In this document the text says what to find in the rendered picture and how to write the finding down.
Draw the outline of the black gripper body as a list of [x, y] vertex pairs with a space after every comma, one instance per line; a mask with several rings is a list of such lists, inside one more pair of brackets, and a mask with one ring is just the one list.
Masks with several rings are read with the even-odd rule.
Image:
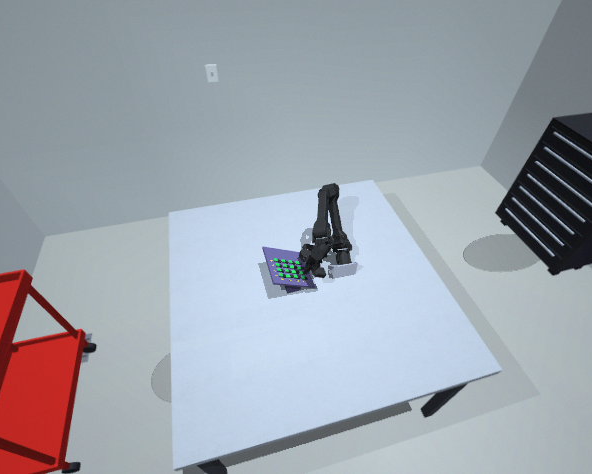
[[[311, 244], [304, 244], [302, 246], [302, 249], [311, 249], [311, 247], [313, 247], [313, 245]], [[327, 258], [327, 254], [324, 256], [325, 258]], [[324, 258], [323, 257], [323, 258]], [[312, 266], [312, 273], [314, 277], [319, 277], [319, 278], [324, 278], [326, 276], [326, 272], [324, 270], [323, 267], [321, 267], [320, 263], [323, 263], [323, 258], [321, 260], [315, 260], [314, 262], [311, 263]]]

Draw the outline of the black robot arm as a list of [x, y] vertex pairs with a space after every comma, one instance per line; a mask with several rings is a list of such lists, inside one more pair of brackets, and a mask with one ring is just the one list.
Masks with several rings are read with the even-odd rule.
[[[300, 250], [299, 257], [302, 262], [311, 263], [315, 260], [321, 260], [332, 249], [333, 253], [336, 252], [337, 254], [336, 261], [338, 265], [352, 263], [350, 257], [352, 245], [342, 230], [337, 203], [338, 198], [339, 186], [336, 183], [324, 185], [319, 190], [317, 220], [312, 231], [312, 244], [314, 245], [311, 249]], [[332, 236], [331, 226], [328, 222], [328, 209], [333, 230]]]

